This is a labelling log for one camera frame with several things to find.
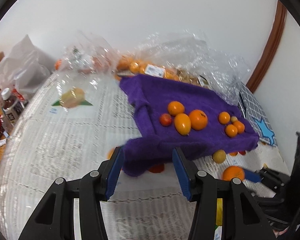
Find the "small red fruit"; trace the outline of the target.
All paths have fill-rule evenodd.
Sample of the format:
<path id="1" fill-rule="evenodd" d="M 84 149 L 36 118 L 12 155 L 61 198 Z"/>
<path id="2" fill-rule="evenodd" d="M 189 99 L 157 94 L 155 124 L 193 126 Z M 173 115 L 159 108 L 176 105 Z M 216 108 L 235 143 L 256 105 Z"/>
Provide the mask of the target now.
<path id="1" fill-rule="evenodd" d="M 159 122 L 160 122 L 160 124 L 161 124 L 162 126 L 168 127 L 168 126 L 170 126 L 170 125 L 172 124 L 173 119 L 172 119 L 172 117 L 171 117 L 170 114 L 164 113 L 164 114 L 162 114 L 162 115 L 160 116 Z"/>

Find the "bag of orange kumquats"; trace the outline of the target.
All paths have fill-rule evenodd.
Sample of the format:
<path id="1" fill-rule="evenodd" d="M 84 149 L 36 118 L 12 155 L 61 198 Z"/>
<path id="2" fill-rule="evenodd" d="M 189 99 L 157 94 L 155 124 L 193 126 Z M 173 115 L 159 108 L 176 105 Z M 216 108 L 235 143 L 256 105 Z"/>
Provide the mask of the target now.
<path id="1" fill-rule="evenodd" d="M 178 71 L 174 68 L 157 65 L 151 61 L 136 59 L 129 55 L 123 55 L 117 64 L 115 77 L 121 80 L 123 77 L 133 77 L 136 75 L 148 75 L 180 81 Z"/>

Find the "white plastic bag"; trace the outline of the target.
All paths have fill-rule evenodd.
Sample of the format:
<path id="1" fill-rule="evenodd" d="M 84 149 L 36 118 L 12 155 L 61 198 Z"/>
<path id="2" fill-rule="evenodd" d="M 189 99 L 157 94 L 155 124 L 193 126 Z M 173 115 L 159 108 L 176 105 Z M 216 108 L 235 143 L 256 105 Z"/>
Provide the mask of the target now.
<path id="1" fill-rule="evenodd" d="M 50 70 L 40 64 L 39 51 L 26 35 L 0 62 L 0 89 L 15 89 L 29 100 L 50 75 Z"/>

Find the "purple fleece cloth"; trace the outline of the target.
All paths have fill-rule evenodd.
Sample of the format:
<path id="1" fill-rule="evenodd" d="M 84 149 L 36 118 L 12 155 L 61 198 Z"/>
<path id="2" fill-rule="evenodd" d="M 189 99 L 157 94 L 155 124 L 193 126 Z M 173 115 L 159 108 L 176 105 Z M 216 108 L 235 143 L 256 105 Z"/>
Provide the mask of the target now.
<path id="1" fill-rule="evenodd" d="M 236 106 L 214 91 L 147 75 L 124 77 L 119 86 L 134 107 L 141 137 L 124 146 L 123 171 L 137 177 L 154 165 L 172 161 L 181 148 L 187 159 L 251 151 L 259 136 Z"/>

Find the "small orange kumquat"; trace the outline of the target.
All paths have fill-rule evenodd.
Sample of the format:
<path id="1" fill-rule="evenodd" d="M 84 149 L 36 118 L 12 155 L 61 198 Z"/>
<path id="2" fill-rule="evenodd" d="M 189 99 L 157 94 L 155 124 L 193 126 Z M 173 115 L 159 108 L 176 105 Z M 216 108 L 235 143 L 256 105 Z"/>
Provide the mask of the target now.
<path id="1" fill-rule="evenodd" d="M 236 120 L 232 124 L 237 128 L 238 134 L 242 134 L 245 131 L 245 126 L 241 121 Z"/>
<path id="2" fill-rule="evenodd" d="M 226 125 L 230 122 L 231 116 L 228 112 L 221 112 L 218 116 L 218 121 L 222 125 Z"/>
<path id="3" fill-rule="evenodd" d="M 229 138 L 234 138 L 238 134 L 237 127 L 233 124 L 227 125 L 226 128 L 225 128 L 225 134 Z"/>

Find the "oval orange kumquat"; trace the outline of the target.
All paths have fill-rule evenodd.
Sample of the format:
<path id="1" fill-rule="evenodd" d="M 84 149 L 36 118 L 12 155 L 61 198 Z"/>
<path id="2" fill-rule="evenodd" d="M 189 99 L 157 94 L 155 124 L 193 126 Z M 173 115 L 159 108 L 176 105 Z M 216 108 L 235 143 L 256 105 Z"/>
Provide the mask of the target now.
<path id="1" fill-rule="evenodd" d="M 174 118 L 174 127 L 183 136 L 189 135 L 191 130 L 191 120 L 185 113 L 180 113 Z"/>

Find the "clear plastic bag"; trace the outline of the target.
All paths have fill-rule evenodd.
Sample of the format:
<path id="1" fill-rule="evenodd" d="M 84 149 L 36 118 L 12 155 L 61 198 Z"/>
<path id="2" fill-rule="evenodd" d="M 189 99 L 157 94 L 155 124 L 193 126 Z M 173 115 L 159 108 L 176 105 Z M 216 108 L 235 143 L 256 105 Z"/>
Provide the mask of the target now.
<path id="1" fill-rule="evenodd" d="M 134 56 L 203 76 L 210 90 L 230 105 L 238 104 L 241 83 L 250 72 L 242 57 L 215 50 L 207 44 L 203 35 L 189 31 L 153 34 L 136 48 Z"/>

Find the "small orange kumquat left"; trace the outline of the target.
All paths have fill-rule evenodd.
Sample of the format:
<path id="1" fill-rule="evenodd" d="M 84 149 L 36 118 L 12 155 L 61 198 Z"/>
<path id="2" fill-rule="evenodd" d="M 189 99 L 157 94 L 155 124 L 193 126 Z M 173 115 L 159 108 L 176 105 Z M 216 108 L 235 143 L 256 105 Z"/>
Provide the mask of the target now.
<path id="1" fill-rule="evenodd" d="M 222 125 L 226 125 L 230 122 L 231 116 L 228 112 L 221 112 L 218 116 L 218 121 Z"/>

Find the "round orange kumquat top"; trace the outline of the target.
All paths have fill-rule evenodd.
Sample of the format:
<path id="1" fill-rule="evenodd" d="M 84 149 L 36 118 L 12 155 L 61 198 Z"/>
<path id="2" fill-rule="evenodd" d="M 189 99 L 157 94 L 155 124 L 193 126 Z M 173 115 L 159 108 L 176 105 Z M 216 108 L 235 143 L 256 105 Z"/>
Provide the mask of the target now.
<path id="1" fill-rule="evenodd" d="M 185 107 L 181 102 L 171 101 L 167 106 L 167 110 L 169 115 L 176 116 L 178 114 L 184 113 Z"/>

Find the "small orange kumquat bottom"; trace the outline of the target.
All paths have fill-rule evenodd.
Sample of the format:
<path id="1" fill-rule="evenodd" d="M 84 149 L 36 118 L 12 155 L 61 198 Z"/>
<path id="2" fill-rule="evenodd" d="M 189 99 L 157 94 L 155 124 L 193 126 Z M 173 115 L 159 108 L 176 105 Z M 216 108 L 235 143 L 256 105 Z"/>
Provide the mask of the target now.
<path id="1" fill-rule="evenodd" d="M 225 128 L 225 134 L 229 138 L 234 138 L 238 134 L 237 127 L 233 124 L 227 125 L 226 128 Z"/>

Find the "small orange kumquat right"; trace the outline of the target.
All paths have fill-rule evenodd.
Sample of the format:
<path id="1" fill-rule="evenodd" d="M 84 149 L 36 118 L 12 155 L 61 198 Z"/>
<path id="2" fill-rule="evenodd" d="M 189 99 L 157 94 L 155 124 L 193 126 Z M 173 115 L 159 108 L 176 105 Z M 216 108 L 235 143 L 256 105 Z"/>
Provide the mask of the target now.
<path id="1" fill-rule="evenodd" d="M 237 128 L 238 134 L 242 134 L 245 131 L 245 126 L 241 121 L 236 120 L 232 124 Z"/>

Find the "brown drink bottle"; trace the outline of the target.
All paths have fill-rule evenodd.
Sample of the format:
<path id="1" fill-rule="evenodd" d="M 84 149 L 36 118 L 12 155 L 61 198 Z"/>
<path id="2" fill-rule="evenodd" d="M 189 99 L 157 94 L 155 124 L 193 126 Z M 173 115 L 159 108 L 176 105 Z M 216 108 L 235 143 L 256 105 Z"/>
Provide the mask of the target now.
<path id="1" fill-rule="evenodd" d="M 1 91 L 1 97 L 3 100 L 2 110 L 4 115 L 8 118 L 11 125 L 14 126 L 20 115 L 23 113 L 25 107 L 10 88 L 3 89 Z"/>

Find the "grey checked star cushion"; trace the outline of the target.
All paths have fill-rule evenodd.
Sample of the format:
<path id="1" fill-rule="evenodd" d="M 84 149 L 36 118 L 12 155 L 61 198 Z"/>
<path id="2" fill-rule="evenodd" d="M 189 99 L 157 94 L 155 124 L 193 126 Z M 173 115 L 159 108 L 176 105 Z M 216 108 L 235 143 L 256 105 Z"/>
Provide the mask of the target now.
<path id="1" fill-rule="evenodd" d="M 247 86 L 241 83 L 238 107 L 245 119 L 258 133 L 261 142 L 277 147 L 277 140 L 262 106 Z"/>

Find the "large orange mandarin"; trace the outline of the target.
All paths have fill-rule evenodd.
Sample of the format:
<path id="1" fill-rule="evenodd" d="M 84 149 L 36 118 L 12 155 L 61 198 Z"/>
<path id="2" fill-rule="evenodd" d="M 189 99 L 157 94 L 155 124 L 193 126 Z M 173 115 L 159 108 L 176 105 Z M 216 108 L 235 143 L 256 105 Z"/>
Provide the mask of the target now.
<path id="1" fill-rule="evenodd" d="M 191 121 L 191 128 L 196 131 L 201 131 L 208 124 L 207 115 L 200 109 L 191 111 L 191 113 L 189 114 L 189 118 Z"/>

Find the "brown wooden door frame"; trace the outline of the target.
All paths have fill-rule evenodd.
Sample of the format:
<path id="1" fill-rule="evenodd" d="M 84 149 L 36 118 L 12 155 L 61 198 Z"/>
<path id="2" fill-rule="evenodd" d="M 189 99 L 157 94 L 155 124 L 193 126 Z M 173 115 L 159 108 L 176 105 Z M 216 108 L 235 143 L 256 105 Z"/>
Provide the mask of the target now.
<path id="1" fill-rule="evenodd" d="M 274 22 L 263 53 L 246 86 L 254 93 L 265 77 L 280 45 L 285 28 L 287 8 L 277 1 Z"/>

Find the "bag of brown longans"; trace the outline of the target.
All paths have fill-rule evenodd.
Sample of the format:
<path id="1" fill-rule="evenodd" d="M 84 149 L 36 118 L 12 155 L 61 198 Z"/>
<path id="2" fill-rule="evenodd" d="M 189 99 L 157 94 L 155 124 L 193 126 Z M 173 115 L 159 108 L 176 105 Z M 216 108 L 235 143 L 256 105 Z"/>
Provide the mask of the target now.
<path id="1" fill-rule="evenodd" d="M 205 79 L 203 76 L 194 75 L 185 70 L 178 70 L 177 76 L 180 82 L 211 89 L 207 79 Z"/>

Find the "small yellow round fruit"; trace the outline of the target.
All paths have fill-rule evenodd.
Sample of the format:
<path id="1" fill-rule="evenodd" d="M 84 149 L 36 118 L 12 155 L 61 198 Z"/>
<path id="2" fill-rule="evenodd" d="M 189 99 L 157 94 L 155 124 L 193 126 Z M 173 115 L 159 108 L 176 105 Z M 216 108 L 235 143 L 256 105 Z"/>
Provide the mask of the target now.
<path id="1" fill-rule="evenodd" d="M 213 155 L 212 159 L 215 163 L 221 164 L 226 160 L 226 153 L 224 150 L 217 150 Z"/>

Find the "small pale yellow fruit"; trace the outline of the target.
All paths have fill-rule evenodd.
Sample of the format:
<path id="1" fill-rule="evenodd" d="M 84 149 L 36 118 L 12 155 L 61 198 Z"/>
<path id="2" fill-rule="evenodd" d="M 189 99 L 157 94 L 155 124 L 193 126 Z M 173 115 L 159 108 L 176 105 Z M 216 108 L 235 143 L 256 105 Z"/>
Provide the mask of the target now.
<path id="1" fill-rule="evenodd" d="M 232 116 L 231 118 L 230 118 L 230 121 L 231 122 L 235 122 L 235 121 L 237 121 L 238 120 L 238 118 L 236 117 L 236 116 Z"/>

